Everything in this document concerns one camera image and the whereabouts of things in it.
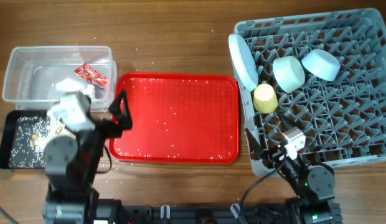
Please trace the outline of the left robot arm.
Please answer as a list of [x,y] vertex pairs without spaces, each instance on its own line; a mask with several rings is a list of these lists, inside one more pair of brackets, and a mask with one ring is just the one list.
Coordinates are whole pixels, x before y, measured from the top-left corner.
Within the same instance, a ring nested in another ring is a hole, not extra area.
[[49,180],[43,209],[46,223],[132,223],[120,200],[100,199],[93,188],[99,161],[109,139],[133,127],[127,95],[120,91],[108,107],[112,120],[94,120],[91,99],[82,92],[67,93],[47,111],[71,133],[52,138],[44,149]]

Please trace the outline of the light blue plate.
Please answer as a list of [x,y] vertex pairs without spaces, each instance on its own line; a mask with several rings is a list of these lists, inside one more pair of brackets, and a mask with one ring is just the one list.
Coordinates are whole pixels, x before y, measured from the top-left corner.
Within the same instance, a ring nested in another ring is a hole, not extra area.
[[230,34],[228,46],[232,64],[237,75],[248,91],[253,91],[258,85],[258,73],[252,53],[242,36]]

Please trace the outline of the yellow cup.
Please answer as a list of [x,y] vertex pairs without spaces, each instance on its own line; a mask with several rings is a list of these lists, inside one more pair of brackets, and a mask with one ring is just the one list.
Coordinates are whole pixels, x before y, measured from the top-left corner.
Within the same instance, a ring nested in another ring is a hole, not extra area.
[[253,105],[259,113],[271,113],[278,106],[278,100],[273,87],[262,83],[253,92]]

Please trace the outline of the pale green bowl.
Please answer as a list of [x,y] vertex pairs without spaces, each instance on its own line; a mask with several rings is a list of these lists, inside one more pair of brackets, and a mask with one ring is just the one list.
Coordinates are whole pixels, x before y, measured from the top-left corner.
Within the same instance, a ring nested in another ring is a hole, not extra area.
[[277,58],[273,61],[273,73],[277,84],[286,93],[292,93],[305,82],[303,67],[293,56]]

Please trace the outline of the white tissue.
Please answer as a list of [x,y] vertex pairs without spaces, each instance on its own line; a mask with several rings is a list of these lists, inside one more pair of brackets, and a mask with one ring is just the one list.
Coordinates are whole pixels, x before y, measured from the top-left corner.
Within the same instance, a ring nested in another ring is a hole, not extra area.
[[81,92],[88,96],[91,100],[94,100],[96,98],[95,96],[95,86],[94,85],[91,85],[91,84],[88,84],[84,89],[81,90]]

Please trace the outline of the red snack wrapper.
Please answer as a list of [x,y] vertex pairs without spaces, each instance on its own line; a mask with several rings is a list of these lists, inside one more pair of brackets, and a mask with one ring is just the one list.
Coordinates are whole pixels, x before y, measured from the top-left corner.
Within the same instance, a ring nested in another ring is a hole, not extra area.
[[80,67],[74,70],[74,72],[80,77],[85,79],[88,83],[92,85],[98,85],[102,88],[107,88],[108,79],[103,76],[101,73],[93,69],[89,64],[84,63]]

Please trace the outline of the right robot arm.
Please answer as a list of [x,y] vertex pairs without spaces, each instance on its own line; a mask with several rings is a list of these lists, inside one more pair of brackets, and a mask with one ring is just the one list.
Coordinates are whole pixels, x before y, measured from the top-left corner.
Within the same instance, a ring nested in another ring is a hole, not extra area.
[[245,135],[248,145],[254,150],[254,155],[267,161],[275,169],[252,183],[245,191],[240,201],[240,217],[245,218],[243,205],[254,187],[275,173],[279,174],[293,189],[295,198],[286,201],[286,214],[296,223],[326,223],[330,222],[332,214],[331,200],[335,198],[335,173],[327,164],[317,162],[306,164],[299,156],[299,151],[305,148],[306,135],[301,125],[277,111],[277,117],[286,128],[281,143],[272,149],[264,150],[253,134],[246,128]]

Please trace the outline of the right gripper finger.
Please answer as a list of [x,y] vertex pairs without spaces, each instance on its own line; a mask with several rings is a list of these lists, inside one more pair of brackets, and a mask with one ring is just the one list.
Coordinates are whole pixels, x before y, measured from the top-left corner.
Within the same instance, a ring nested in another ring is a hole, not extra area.
[[265,152],[261,148],[260,143],[255,139],[254,135],[249,131],[248,128],[245,128],[245,134],[247,137],[247,144],[250,151],[250,159],[254,161],[259,161],[260,159],[265,158]]
[[285,116],[282,112],[280,111],[276,111],[276,114],[279,118],[279,120],[281,121],[282,125],[286,128],[286,129],[292,129],[294,127],[297,127],[297,128],[301,128],[301,125],[294,121],[293,119],[289,119],[287,116]]

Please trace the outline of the light blue small bowl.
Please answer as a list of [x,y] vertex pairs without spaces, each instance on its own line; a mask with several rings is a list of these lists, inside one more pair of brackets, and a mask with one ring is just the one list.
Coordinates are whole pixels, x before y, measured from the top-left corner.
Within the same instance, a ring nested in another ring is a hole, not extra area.
[[301,63],[307,71],[329,82],[336,79],[341,67],[337,58],[321,49],[310,51]]

